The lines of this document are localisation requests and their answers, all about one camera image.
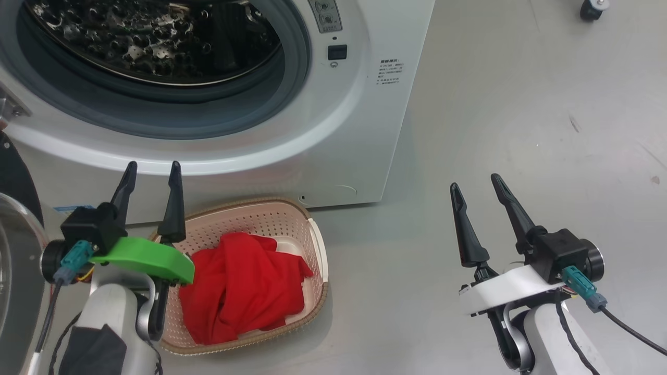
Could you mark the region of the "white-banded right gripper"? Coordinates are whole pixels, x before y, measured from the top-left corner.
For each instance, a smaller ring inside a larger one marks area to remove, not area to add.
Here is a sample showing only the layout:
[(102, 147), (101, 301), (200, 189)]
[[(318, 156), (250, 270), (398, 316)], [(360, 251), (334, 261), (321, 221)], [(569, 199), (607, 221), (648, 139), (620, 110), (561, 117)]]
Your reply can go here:
[[(500, 174), (491, 174), (491, 183), (500, 204), (507, 211), (516, 238), (517, 252), (523, 256), (531, 256), (534, 253), (535, 238), (546, 234), (546, 228), (532, 221)], [(560, 280), (553, 284), (546, 282), (531, 265), (517, 267), (498, 275), (488, 265), (490, 255), (477, 238), (467, 216), (464, 195), (457, 183), (450, 185), (450, 196), (461, 266), (474, 268), (474, 278), (476, 282), (481, 282), (459, 292), (463, 314), (482, 313), (487, 309), (564, 286), (564, 282)]]

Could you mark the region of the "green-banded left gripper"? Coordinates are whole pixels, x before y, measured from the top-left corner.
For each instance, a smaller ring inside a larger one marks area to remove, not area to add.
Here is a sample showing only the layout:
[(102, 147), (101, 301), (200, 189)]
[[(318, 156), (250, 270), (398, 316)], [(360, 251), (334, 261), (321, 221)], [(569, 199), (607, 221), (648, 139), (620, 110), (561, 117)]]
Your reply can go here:
[[(110, 200), (110, 204), (114, 207), (112, 223), (119, 230), (126, 228), (127, 209), (130, 196), (135, 190), (137, 171), (136, 161), (127, 164), (112, 200)], [(171, 246), (182, 242), (187, 237), (182, 171), (178, 161), (173, 161), (171, 165), (168, 185), (170, 192), (165, 215), (157, 228), (160, 243), (139, 237), (122, 237), (107, 254), (95, 254), (90, 258), (90, 262), (109, 263), (174, 284), (193, 283), (195, 274), (193, 261), (186, 254)]]

